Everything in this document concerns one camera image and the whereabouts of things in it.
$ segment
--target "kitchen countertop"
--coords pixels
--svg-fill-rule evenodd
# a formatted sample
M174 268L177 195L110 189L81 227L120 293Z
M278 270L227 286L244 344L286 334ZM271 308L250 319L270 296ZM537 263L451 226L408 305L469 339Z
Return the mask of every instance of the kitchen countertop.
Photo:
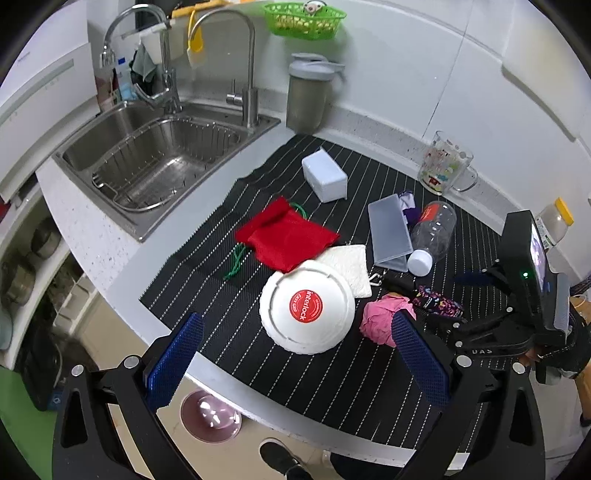
M292 136L293 133L281 124L247 146L191 192L143 244L112 222L52 159L40 167L37 176L47 205L84 271L125 323L146 344L151 344L156 338L167 335L169 329L139 302L139 298L167 258L223 202L235 180L262 165ZM342 145L347 143L330 131L320 132L318 136ZM410 160L395 154L376 155L363 142L352 144L350 140L348 143L347 147L416 176L416 164ZM456 199L454 202L488 225L494 223L474 205ZM396 466L403 466L414 453L412 449L374 443L303 417L241 383L200 354L191 362L187 374L248 417L316 447ZM467 453L458 453L450 469L460 469L467 456Z

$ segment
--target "kitchen sink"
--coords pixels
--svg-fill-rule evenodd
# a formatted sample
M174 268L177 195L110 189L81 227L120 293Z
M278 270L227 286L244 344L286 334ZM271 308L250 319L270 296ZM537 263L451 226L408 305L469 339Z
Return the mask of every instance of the kitchen sink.
M143 241L175 205L279 120L254 129L239 111L183 103L165 115L124 102L90 121L54 153L65 173L119 226Z

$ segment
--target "glass mug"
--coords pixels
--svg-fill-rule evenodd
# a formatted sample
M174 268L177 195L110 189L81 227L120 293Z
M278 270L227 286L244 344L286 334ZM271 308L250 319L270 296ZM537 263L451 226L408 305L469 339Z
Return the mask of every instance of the glass mug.
M462 147L445 132L438 130L418 172L418 179L435 195L444 195L450 189L465 192L478 181L478 172L470 168L473 158L474 155L470 150ZM454 182L468 169L475 177L472 184L465 189L453 187Z

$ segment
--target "red cloth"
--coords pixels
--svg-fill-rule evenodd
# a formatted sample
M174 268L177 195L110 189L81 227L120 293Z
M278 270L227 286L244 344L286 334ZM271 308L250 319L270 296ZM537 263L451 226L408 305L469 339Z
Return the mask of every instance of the red cloth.
M237 242L255 250L259 262L283 273L315 258L338 237L338 233L304 220L283 197L255 215L235 235Z

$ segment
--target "black striped mat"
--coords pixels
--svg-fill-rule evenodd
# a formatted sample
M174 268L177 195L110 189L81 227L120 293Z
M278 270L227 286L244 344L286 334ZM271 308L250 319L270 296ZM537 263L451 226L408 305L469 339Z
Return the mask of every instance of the black striped mat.
M348 200L322 204L304 180L301 160L320 147L349 176ZM417 206L436 199L412 178L376 160L316 137L296 135L263 166L236 181L223 204L168 259L140 300L171 329L189 310L204 313L200 352L281 405L374 442L415 448L437 412L412 382L397 352L359 334L368 300L356 301L355 322L343 342L320 355L296 355L276 346L261 326L258 300L272 271L248 252L240 273L222 280L232 268L234 232L279 195L302 205L312 221L340 233L342 244L365 244L372 267L367 204L404 190L414 191ZM492 288L457 287L452 278L455 272L491 265L499 236L455 209L457 226L448 255L418 282L461 302L468 318L482 317L504 307L504 297ZM375 287L369 300L384 294ZM502 361L485 362L503 367ZM482 416L480 407L459 451L470 450Z

